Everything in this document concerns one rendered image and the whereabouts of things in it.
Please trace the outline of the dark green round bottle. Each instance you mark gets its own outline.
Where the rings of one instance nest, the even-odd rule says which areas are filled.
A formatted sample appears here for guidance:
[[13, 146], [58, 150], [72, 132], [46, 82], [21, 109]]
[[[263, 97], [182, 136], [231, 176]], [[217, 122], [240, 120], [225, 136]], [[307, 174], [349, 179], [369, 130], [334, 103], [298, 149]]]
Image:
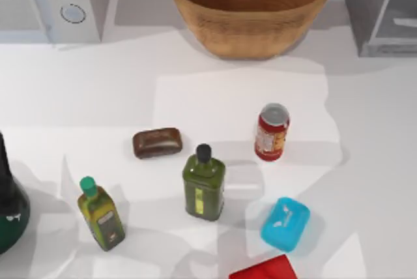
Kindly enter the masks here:
[[0, 132], [0, 255], [22, 237], [30, 213], [29, 197], [12, 175], [4, 137]]

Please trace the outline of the green bottle with black cap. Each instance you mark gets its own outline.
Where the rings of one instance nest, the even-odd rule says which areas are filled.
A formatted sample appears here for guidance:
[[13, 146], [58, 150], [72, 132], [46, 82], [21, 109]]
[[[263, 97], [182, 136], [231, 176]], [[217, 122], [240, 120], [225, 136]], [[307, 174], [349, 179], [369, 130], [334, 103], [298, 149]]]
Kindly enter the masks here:
[[208, 221], [219, 219], [224, 205], [225, 164], [212, 156], [212, 148], [199, 144], [183, 168], [186, 212]]

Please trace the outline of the red flat box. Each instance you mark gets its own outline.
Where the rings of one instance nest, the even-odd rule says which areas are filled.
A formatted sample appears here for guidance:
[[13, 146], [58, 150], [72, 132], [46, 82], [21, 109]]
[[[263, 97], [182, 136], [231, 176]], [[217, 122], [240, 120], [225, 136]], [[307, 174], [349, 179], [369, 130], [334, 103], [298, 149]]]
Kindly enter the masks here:
[[228, 279], [298, 279], [288, 259], [280, 255], [233, 272]]

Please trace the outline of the round microwave knob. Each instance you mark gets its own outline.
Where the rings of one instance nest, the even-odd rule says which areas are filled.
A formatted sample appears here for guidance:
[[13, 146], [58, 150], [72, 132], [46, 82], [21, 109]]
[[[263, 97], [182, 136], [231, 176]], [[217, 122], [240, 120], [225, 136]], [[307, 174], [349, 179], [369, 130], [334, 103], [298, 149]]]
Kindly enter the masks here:
[[82, 23], [86, 19], [85, 11], [80, 6], [75, 4], [62, 6], [60, 14], [63, 20], [72, 24]]

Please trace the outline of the blue soap box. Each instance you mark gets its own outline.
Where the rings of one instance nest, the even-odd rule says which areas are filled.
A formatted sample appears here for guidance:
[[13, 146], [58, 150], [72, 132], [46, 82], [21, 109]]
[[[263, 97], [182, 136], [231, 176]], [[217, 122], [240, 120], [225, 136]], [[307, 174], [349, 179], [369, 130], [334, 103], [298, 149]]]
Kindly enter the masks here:
[[292, 252], [309, 218], [310, 210], [304, 204], [288, 197], [279, 198], [267, 216], [260, 236], [268, 245], [282, 252]]

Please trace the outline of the red and white can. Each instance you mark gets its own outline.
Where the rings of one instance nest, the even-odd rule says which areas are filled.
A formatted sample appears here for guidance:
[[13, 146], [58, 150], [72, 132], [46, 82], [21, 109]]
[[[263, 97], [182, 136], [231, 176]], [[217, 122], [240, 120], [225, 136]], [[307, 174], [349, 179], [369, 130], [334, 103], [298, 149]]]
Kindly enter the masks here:
[[260, 159], [272, 162], [281, 157], [289, 125], [290, 116], [285, 106], [268, 103], [263, 107], [258, 116], [254, 144]]

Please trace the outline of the brown bread loaf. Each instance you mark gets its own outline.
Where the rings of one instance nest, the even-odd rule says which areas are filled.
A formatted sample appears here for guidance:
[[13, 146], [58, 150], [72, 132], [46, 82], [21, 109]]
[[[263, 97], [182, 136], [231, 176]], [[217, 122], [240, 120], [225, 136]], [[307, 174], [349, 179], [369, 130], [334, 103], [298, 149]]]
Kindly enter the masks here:
[[139, 159], [176, 154], [183, 148], [181, 133], [174, 127], [137, 132], [132, 138], [132, 145]]

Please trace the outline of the woven brown basket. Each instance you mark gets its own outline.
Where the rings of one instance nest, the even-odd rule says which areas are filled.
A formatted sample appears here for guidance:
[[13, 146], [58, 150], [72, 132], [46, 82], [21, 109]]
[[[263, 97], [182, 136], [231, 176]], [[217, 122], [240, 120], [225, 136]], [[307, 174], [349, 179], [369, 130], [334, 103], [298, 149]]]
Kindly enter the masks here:
[[194, 37], [226, 59], [270, 59], [310, 28], [326, 0], [174, 0]]

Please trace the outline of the grey cabinet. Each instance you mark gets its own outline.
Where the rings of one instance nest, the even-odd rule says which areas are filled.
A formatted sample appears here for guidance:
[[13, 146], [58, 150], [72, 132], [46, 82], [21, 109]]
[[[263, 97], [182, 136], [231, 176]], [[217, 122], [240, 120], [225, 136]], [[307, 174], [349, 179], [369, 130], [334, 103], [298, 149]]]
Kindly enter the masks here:
[[360, 57], [417, 57], [417, 0], [345, 0]]

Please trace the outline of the pale microwave oven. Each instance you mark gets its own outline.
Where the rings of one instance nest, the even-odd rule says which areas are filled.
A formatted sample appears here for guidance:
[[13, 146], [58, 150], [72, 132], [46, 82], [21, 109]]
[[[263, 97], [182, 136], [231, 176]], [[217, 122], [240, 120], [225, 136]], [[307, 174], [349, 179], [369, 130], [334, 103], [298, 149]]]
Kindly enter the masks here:
[[[62, 6], [86, 13], [79, 24], [62, 19]], [[109, 0], [0, 0], [0, 44], [90, 44], [102, 39]]]

